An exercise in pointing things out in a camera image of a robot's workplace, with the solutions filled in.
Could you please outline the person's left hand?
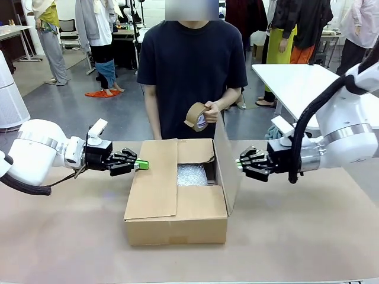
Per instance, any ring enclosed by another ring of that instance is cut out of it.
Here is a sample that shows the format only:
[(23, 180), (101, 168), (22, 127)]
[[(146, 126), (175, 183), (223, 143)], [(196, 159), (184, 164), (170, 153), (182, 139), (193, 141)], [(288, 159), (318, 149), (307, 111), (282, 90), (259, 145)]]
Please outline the person's left hand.
[(203, 113), (205, 121), (208, 124), (216, 123), (220, 112), (217, 102), (208, 101), (204, 106), (207, 108), (207, 110)]

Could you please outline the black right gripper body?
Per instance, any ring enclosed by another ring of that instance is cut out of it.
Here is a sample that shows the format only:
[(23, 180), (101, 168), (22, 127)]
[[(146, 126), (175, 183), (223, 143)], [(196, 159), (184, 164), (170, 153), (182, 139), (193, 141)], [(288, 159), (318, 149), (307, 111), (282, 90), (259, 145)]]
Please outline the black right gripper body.
[(292, 138), (279, 138), (267, 141), (270, 174), (288, 173), (292, 165)]

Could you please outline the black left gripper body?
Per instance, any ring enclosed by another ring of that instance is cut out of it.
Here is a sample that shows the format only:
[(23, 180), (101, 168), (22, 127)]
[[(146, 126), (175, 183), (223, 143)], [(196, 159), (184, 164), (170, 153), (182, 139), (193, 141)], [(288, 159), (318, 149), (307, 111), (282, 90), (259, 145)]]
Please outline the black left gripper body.
[(113, 152), (112, 141), (102, 141), (97, 146), (89, 144), (84, 147), (84, 163), (88, 170), (105, 171), (108, 169), (107, 159)]

